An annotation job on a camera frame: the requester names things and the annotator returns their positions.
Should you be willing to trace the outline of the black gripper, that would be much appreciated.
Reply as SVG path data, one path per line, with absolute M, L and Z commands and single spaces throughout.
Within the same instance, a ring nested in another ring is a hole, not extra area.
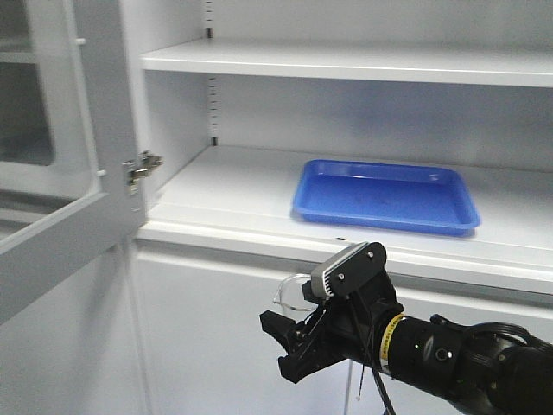
M 302 295 L 315 312 L 300 321 L 270 310 L 259 316 L 262 331 L 286 352 L 277 360 L 286 380 L 297 383 L 344 360 L 383 371 L 379 352 L 384 330 L 404 310 L 386 271 L 345 298 L 322 303 L 310 281 L 302 285 Z

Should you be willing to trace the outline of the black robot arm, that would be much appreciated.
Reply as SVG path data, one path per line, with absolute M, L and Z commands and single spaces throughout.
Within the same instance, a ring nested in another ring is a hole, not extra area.
M 262 329 L 284 348 L 281 375 L 297 383 L 344 360 L 372 370 L 385 405 L 394 409 L 381 379 L 388 375 L 446 400 L 463 414 L 550 414 L 552 346 L 510 323 L 463 326 L 443 316 L 428 321 L 404 314 L 386 271 L 363 274 L 345 296 L 317 299 L 315 311 L 294 320 L 273 311 Z

